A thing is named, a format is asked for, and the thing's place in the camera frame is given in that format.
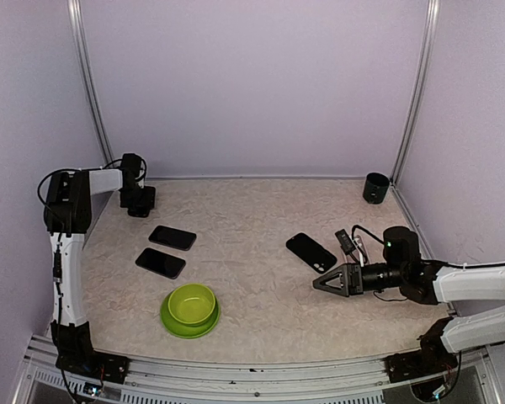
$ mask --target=marble-patterned table surface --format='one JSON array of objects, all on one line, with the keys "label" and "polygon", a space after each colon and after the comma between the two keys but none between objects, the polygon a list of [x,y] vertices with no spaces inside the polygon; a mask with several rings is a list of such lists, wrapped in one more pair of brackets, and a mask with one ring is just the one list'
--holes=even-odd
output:
[{"label": "marble-patterned table surface", "polygon": [[[129,217],[114,194],[82,257],[84,305],[95,348],[162,359],[289,363],[357,358],[417,348],[417,337],[445,306],[343,298],[314,290],[317,276],[285,247],[303,231],[342,261],[334,232],[359,223],[381,235],[405,225],[392,195],[382,205],[361,197],[363,182],[335,179],[152,181],[156,209]],[[183,252],[148,241],[157,225],[197,234]],[[381,245],[364,236],[373,262]],[[175,280],[135,266],[146,247],[187,262]],[[173,337],[159,308],[181,284],[207,284],[221,303],[213,332]],[[384,297],[400,297],[391,290]]]}]

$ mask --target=smartphone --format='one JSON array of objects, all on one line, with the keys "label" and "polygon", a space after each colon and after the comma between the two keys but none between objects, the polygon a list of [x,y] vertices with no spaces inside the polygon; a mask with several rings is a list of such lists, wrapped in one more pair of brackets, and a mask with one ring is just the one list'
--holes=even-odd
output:
[{"label": "smartphone", "polygon": [[172,227],[157,226],[148,240],[162,244],[163,246],[187,251],[193,245],[194,240],[196,240],[196,234],[173,229]]},{"label": "smartphone", "polygon": [[337,263],[337,257],[305,233],[299,233],[286,242],[286,248],[301,258],[319,274],[326,273]]},{"label": "smartphone", "polygon": [[179,273],[182,272],[185,261],[153,248],[146,248],[136,259],[135,264],[156,274],[176,279]]}]

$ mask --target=green plate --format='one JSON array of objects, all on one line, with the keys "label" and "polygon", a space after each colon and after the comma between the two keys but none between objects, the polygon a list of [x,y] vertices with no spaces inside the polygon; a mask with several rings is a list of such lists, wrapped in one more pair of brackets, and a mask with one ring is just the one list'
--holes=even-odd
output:
[{"label": "green plate", "polygon": [[219,317],[221,316],[219,302],[215,299],[215,310],[213,311],[211,318],[206,323],[201,326],[186,326],[185,324],[176,321],[176,319],[174,319],[174,317],[170,314],[170,310],[168,309],[169,299],[170,295],[165,297],[165,300],[162,302],[161,321],[167,331],[175,337],[187,339],[202,337],[215,328],[217,322],[219,321]]}]

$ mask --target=white wall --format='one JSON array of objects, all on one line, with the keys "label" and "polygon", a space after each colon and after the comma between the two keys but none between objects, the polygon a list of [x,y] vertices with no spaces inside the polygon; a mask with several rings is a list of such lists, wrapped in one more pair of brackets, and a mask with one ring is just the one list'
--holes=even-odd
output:
[{"label": "white wall", "polygon": [[[442,2],[400,188],[436,258],[505,259],[505,0]],[[505,345],[491,357],[505,392]]]},{"label": "white wall", "polygon": [[105,127],[155,177],[389,173],[427,0],[101,0]]},{"label": "white wall", "polygon": [[102,162],[66,6],[0,1],[0,403],[31,334],[51,317],[51,245],[36,186],[51,170]]}]

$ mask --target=white arm segment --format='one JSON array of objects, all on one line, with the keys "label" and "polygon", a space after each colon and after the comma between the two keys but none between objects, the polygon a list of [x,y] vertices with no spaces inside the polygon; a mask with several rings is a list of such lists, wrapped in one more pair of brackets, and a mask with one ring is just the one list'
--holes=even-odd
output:
[{"label": "white arm segment", "polygon": [[[58,233],[50,236],[52,252],[58,246]],[[84,246],[83,234],[61,235],[61,324],[80,326],[87,321],[86,312],[82,306],[81,255]],[[58,322],[58,291],[54,287],[53,319]]]},{"label": "white arm segment", "polygon": [[505,341],[505,306],[468,317],[456,317],[445,326],[441,341],[448,352]]},{"label": "white arm segment", "polygon": [[443,267],[433,282],[440,302],[505,300],[505,267],[455,269]]},{"label": "white arm segment", "polygon": [[116,168],[90,171],[90,194],[117,191],[123,186],[123,174]]}]

